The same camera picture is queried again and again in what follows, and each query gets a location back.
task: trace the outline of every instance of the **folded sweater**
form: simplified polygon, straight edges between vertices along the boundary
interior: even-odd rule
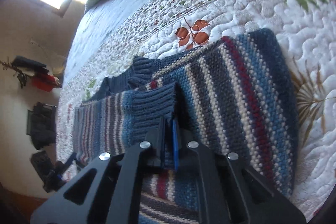
[[[238,153],[290,196],[297,110],[290,74],[270,30],[223,37],[162,60],[135,57],[127,71],[106,78],[76,109],[78,159],[86,164],[104,151],[125,152],[158,125],[161,115],[168,123],[178,117],[181,127],[217,154]],[[140,218],[196,220],[193,179],[171,170],[145,178],[140,208]]]

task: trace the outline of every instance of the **knitted fabric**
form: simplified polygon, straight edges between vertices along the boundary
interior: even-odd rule
[[[158,125],[161,115],[168,124],[177,116],[181,127],[217,154],[237,152],[290,196],[297,111],[290,75],[270,30],[223,37],[163,60],[136,57],[126,72],[105,79],[76,109],[78,160],[86,164],[103,151],[124,153]],[[188,174],[167,170],[144,179],[140,223],[193,223],[196,210],[196,186]]]

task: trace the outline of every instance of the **floral bedspread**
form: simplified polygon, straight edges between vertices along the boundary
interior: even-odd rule
[[[126,70],[133,56],[164,58],[258,28],[276,34],[292,72],[301,141],[291,201],[310,220],[336,183],[336,0],[150,0],[63,88],[58,160],[72,153],[73,109],[105,76]],[[73,166],[65,176],[75,174]]]

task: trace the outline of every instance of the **wall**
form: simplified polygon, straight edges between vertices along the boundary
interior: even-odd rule
[[[0,0],[0,60],[22,55],[50,67],[67,56],[84,5],[72,1],[60,18],[31,0]],[[44,48],[29,44],[33,39]],[[20,88],[13,71],[0,68],[0,181],[10,191],[40,198],[49,196],[29,158],[36,153],[26,135],[27,111],[37,102],[57,105],[59,89],[51,93],[29,84]]]

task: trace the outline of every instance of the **silver rivet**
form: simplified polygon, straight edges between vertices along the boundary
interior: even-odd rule
[[[188,143],[188,147],[197,148],[198,147],[198,142],[191,141],[191,142]]]
[[[111,154],[108,152],[104,152],[99,155],[100,160],[108,160],[109,158],[111,158]]]
[[[143,148],[143,149],[146,149],[150,146],[151,146],[151,143],[148,142],[148,141],[143,141],[143,142],[140,143],[140,147]]]
[[[234,152],[230,152],[227,157],[229,158],[229,160],[238,160],[239,156],[237,153]]]

